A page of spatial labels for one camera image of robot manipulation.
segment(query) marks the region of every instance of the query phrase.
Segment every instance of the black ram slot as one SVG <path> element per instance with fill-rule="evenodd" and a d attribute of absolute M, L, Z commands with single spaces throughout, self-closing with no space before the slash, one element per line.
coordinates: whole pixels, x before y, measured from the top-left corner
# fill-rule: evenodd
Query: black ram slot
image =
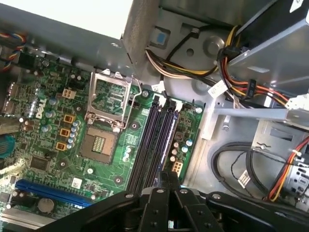
<path fill-rule="evenodd" d="M 155 151 L 151 156 L 152 160 L 151 160 L 148 173 L 146 175 L 146 180 L 145 180 L 143 188 L 148 188 L 153 185 L 156 171 L 159 166 L 162 155 L 165 151 L 166 146 L 170 143 L 169 135 L 170 135 L 170 131 L 173 130 L 173 127 L 174 127 L 173 120 L 174 120 L 174 114 L 176 113 L 174 112 L 174 110 L 175 110 L 175 107 L 170 107 L 167 110 L 167 113 L 164 117 L 162 128 L 161 128 L 161 131 L 158 137 L 159 139 L 156 143 L 156 146 L 154 149 Z"/>
<path fill-rule="evenodd" d="M 142 139 L 140 141 L 140 147 L 137 151 L 135 162 L 133 165 L 131 177 L 127 186 L 127 190 L 132 192 L 137 192 L 139 190 L 139 185 L 143 177 L 144 167 L 147 160 L 147 154 L 151 146 L 152 140 L 155 135 L 155 130 L 158 126 L 160 120 L 161 111 L 159 111 L 159 103 L 157 97 L 155 97 L 154 102 L 149 111 L 148 119 L 144 129 Z"/>

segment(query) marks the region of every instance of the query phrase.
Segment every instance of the orange wire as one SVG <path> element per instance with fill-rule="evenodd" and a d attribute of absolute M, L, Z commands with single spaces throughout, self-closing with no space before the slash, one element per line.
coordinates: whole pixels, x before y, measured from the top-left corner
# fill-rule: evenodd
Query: orange wire
<path fill-rule="evenodd" d="M 227 67 L 227 57 L 225 57 L 224 63 L 225 63 L 224 69 L 225 69 L 225 72 L 227 73 L 227 70 L 226 70 L 226 67 Z M 247 81 L 243 81 L 243 82 L 242 81 L 236 81 L 233 78 L 231 78 L 229 75 L 227 75 L 227 78 L 228 78 L 228 80 L 230 82 L 233 82 L 234 84 L 239 84 L 239 85 L 247 85 L 248 84 Z M 273 89 L 266 88 L 266 87 L 259 86 L 259 85 L 257 85 L 257 88 L 266 90 L 266 91 L 268 91 L 270 93 L 274 93 L 274 94 L 278 95 L 279 97 L 281 97 L 282 99 L 284 99 L 285 101 L 288 101 L 288 99 L 285 96 L 283 96 L 282 94 L 280 94 L 279 92 L 277 92 L 277 91 L 275 91 Z"/>

